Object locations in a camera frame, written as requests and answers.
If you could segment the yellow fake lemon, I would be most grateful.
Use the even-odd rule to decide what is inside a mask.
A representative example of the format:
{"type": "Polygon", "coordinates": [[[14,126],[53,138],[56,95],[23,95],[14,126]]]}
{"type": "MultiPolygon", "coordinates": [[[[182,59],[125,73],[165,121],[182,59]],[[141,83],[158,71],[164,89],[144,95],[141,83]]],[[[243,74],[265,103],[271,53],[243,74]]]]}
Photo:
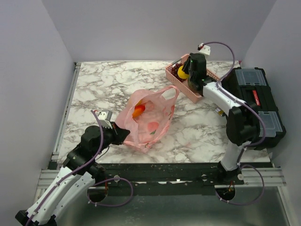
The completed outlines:
{"type": "Polygon", "coordinates": [[[187,74],[186,72],[183,71],[183,66],[180,66],[178,68],[177,75],[180,79],[183,79],[183,80],[189,78],[189,74],[187,74]]]}

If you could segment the dark red fake grapes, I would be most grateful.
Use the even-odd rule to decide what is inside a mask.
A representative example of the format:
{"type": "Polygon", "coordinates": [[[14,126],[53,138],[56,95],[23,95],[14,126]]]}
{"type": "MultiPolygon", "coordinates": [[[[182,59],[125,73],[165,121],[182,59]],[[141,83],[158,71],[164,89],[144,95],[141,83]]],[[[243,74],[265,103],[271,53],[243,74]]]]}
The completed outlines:
{"type": "Polygon", "coordinates": [[[182,66],[182,63],[175,63],[174,65],[172,65],[171,74],[173,76],[178,76],[178,70],[181,66],[182,66]]]}

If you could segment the pink plastic bag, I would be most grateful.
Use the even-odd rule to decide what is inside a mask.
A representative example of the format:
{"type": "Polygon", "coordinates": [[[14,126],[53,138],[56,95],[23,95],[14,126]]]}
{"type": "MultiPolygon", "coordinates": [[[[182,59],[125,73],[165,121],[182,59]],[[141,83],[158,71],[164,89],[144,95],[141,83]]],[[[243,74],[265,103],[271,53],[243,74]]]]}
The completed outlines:
{"type": "Polygon", "coordinates": [[[157,92],[148,89],[136,90],[115,120],[118,127],[130,131],[124,144],[136,151],[148,152],[167,133],[179,93],[179,89],[173,85],[157,92]],[[135,105],[140,100],[145,105],[145,111],[133,118],[135,105]]]}

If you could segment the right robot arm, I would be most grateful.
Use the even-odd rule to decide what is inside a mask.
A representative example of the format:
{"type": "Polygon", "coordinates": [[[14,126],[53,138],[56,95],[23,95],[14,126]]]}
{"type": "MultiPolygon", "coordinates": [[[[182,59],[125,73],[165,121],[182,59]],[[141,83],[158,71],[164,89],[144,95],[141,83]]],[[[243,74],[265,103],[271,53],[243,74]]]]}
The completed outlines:
{"type": "Polygon", "coordinates": [[[254,106],[235,97],[222,88],[221,82],[207,74],[206,58],[200,53],[190,53],[183,64],[183,71],[189,75],[189,88],[210,99],[226,114],[226,134],[229,139],[227,150],[219,163],[217,181],[223,185],[233,180],[233,173],[243,151],[260,134],[258,114],[254,106]]]}

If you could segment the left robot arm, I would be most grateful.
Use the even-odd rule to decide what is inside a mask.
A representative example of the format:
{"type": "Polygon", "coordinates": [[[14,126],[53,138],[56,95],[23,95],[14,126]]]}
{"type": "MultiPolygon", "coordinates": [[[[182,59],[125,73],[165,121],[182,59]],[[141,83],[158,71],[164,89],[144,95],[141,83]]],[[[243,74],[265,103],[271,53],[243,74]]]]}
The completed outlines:
{"type": "Polygon", "coordinates": [[[98,154],[110,145],[122,144],[130,131],[111,126],[89,126],[80,143],[68,153],[57,176],[44,194],[27,210],[20,210],[15,218],[23,226],[55,226],[64,208],[91,186],[120,177],[109,176],[105,168],[95,161],[98,154]]]}

